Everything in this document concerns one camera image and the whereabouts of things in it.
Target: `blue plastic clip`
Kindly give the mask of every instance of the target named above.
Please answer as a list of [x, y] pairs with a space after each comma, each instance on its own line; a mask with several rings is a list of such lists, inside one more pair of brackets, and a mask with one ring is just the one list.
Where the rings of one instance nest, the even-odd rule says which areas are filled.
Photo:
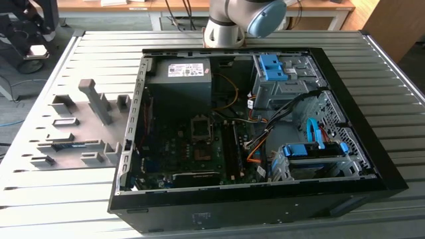
[[278, 158], [274, 161], [274, 165], [272, 165], [272, 171], [275, 170], [275, 167], [278, 166]]
[[288, 147], [284, 147], [284, 154], [287, 157], [291, 156], [291, 151]]
[[260, 63], [267, 81], [287, 81], [288, 75], [284, 73], [283, 65], [278, 55], [260, 55]]
[[340, 143], [340, 147], [346, 153], [346, 155], [351, 152], [351, 148], [348, 147], [347, 143]]
[[307, 120], [307, 140], [310, 142], [314, 142], [314, 133], [311, 131], [311, 128], [314, 127], [314, 132], [315, 132], [315, 141], [319, 143], [319, 148], [324, 149], [326, 144], [324, 144], [324, 139], [322, 137], [322, 130], [319, 128], [318, 120], [315, 118], [308, 118]]
[[291, 144], [288, 145], [292, 156], [306, 156], [307, 149], [304, 144]]

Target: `blue cable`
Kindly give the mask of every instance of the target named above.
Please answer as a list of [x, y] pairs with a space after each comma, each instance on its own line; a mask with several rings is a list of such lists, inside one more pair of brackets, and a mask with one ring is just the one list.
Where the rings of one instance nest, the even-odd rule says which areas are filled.
[[23, 123], [23, 122], [24, 122], [24, 120], [18, 121], [18, 122], [15, 122], [15, 123], [5, 123], [5, 124], [0, 124], [0, 127], [3, 127], [3, 126], [11, 126], [11, 125], [14, 125], [14, 124], [19, 124], [19, 123]]

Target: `wooden table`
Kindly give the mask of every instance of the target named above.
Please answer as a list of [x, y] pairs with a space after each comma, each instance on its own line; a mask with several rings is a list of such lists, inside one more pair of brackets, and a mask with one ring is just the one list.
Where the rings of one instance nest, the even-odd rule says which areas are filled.
[[[100, 6], [100, 1], [84, 2], [83, 0], [58, 0], [60, 17], [130, 17], [148, 16], [154, 30], [163, 30], [162, 17], [171, 16], [166, 0], [148, 0], [132, 2], [120, 6]], [[174, 16], [188, 16], [182, 0], [168, 0]], [[340, 30], [347, 15], [355, 10], [350, 0], [342, 4], [330, 0], [303, 0], [303, 17], [332, 17], [328, 30]], [[210, 0], [191, 0], [192, 16], [210, 15]], [[288, 6], [287, 17], [299, 15], [299, 4]]]

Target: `yellow wire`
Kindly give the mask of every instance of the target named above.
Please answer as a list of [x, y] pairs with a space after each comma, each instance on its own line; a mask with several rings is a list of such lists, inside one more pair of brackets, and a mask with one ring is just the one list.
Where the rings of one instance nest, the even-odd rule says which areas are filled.
[[234, 99], [234, 101], [227, 106], [218, 107], [218, 108], [212, 109], [214, 111], [218, 111], [218, 110], [224, 110], [224, 109], [230, 108], [236, 103], [238, 97], [239, 97], [239, 89], [238, 89], [236, 84], [234, 83], [234, 81], [227, 76], [224, 76], [223, 74], [219, 74], [219, 73], [216, 73], [215, 75], [222, 76], [223, 78], [226, 78], [226, 80], [232, 84], [232, 86], [235, 88], [235, 99]]

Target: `power supply label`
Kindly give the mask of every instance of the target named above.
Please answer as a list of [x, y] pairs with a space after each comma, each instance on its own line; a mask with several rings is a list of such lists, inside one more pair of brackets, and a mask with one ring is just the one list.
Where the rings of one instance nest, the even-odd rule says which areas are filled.
[[204, 75], [204, 64], [172, 64], [168, 66], [168, 77], [190, 77]]

